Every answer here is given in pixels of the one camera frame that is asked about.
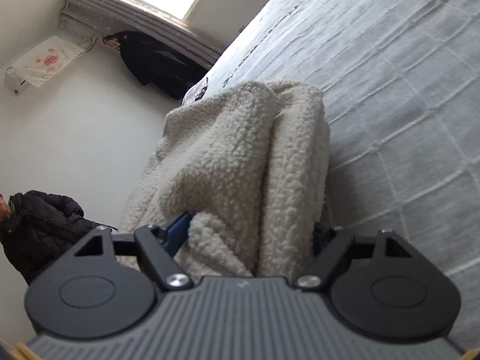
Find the white wall air conditioner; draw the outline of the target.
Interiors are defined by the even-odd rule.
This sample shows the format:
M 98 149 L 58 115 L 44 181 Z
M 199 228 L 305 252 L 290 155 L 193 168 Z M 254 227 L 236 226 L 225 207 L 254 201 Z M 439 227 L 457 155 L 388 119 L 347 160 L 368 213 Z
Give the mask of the white wall air conditioner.
M 21 94 L 30 86 L 40 88 L 85 52 L 71 41 L 52 36 L 7 67 L 4 86 L 14 94 Z

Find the dark hanging coat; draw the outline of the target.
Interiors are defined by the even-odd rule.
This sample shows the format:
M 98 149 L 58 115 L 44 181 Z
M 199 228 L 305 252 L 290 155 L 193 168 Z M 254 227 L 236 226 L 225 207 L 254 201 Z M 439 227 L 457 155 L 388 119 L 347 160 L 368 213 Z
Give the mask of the dark hanging coat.
M 103 43 L 118 46 L 126 67 L 143 86 L 158 86 L 176 100 L 182 100 L 208 71 L 145 33 L 123 31 L 104 37 Z

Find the grey quilted bedspread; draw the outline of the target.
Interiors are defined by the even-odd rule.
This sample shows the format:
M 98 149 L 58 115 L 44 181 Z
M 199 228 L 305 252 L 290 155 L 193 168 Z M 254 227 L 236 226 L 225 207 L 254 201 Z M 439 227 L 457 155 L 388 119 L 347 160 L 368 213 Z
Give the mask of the grey quilted bedspread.
M 270 0 L 208 72 L 321 89 L 323 219 L 400 233 L 462 296 L 451 338 L 479 345 L 479 0 Z

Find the cream fleece zip jacket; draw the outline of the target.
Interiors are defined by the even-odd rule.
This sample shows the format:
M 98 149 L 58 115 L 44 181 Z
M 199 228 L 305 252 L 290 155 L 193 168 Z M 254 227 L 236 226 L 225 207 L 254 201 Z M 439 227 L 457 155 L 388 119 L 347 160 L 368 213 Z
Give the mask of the cream fleece zip jacket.
M 190 212 L 176 262 L 208 275 L 283 276 L 312 259 L 325 201 L 329 124 L 320 89 L 248 81 L 170 111 L 119 230 Z

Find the left grey curtain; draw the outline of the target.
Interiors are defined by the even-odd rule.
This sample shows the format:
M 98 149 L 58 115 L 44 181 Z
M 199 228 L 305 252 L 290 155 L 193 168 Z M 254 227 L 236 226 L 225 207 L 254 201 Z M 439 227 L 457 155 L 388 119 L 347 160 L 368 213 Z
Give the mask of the left grey curtain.
M 211 68 L 225 50 L 178 19 L 135 0 L 65 0 L 60 17 L 83 32 L 103 36 L 122 31 L 145 33 L 205 69 Z

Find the person in dark jacket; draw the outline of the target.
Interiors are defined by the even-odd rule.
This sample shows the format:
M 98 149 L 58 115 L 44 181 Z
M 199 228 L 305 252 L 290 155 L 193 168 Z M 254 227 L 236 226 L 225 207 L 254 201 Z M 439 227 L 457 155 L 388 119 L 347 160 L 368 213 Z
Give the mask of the person in dark jacket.
M 64 195 L 30 190 L 1 199 L 1 245 L 27 284 L 99 225 Z

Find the small folded patterned cloth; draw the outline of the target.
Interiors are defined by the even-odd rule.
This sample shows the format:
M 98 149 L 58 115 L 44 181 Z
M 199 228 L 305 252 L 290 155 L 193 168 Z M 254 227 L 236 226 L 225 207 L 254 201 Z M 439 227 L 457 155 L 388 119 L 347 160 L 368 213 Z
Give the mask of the small folded patterned cloth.
M 208 90 L 208 77 L 203 77 L 197 84 L 193 85 L 186 92 L 182 99 L 182 106 L 190 105 L 193 102 L 200 100 Z

